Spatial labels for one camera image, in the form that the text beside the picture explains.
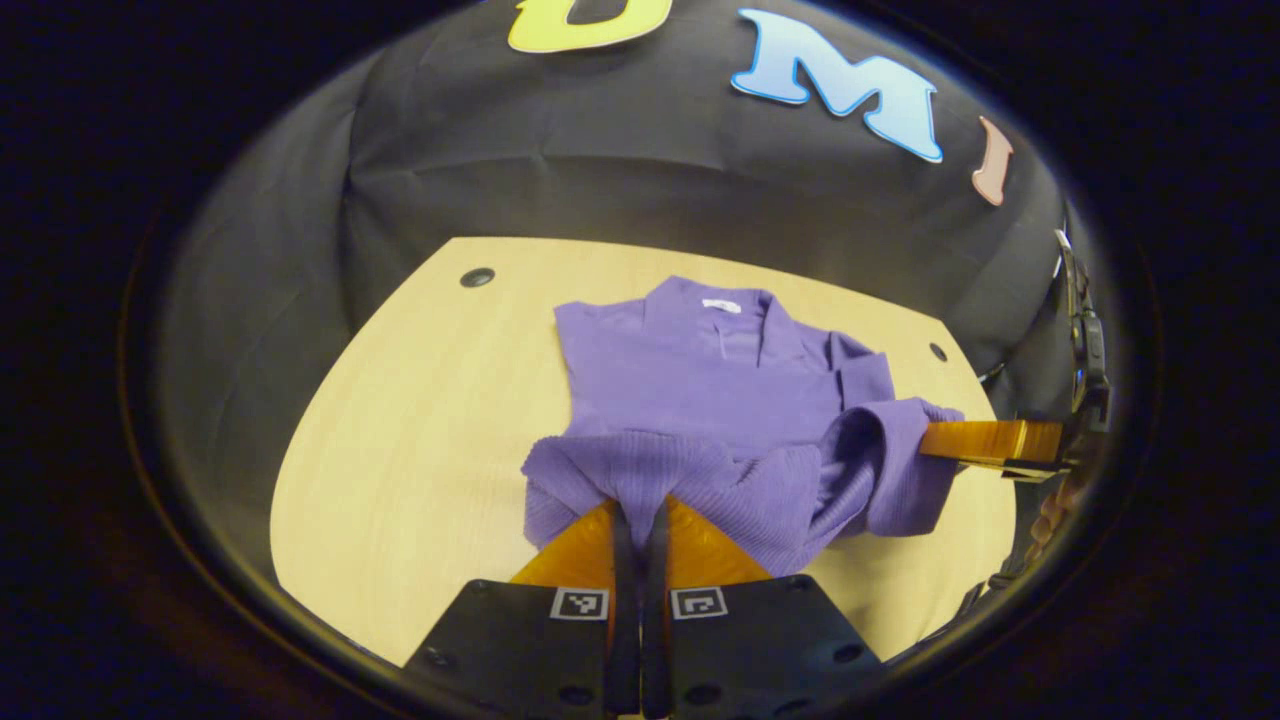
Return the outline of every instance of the letter m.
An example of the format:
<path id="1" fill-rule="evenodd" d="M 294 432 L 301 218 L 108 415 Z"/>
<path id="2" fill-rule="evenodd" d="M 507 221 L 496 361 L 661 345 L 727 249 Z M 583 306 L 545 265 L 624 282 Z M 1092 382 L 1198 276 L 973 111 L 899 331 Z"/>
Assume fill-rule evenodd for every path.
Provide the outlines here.
<path id="1" fill-rule="evenodd" d="M 754 9 L 739 14 L 755 23 L 758 36 L 751 69 L 736 73 L 730 81 L 733 87 L 803 105 L 809 91 L 796 82 L 796 68 L 804 65 L 832 114 L 842 118 L 878 92 L 879 108 L 863 115 L 867 127 L 931 163 L 942 161 L 942 149 L 933 140 L 933 83 L 879 55 L 851 64 L 818 31 L 799 20 Z"/>

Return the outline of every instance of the purple sweater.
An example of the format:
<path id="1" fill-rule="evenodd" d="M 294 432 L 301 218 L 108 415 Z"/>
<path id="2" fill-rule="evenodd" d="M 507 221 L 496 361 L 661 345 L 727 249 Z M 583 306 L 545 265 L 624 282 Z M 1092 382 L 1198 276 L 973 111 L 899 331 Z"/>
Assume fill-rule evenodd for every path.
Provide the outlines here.
<path id="1" fill-rule="evenodd" d="M 927 423 L 963 416 L 895 401 L 883 354 L 796 323 L 768 291 L 677 277 L 556 319 L 573 415 L 522 469 L 538 547 L 609 497 L 643 547 L 668 493 L 776 575 L 837 534 L 933 529 L 956 464 L 915 451 Z"/>

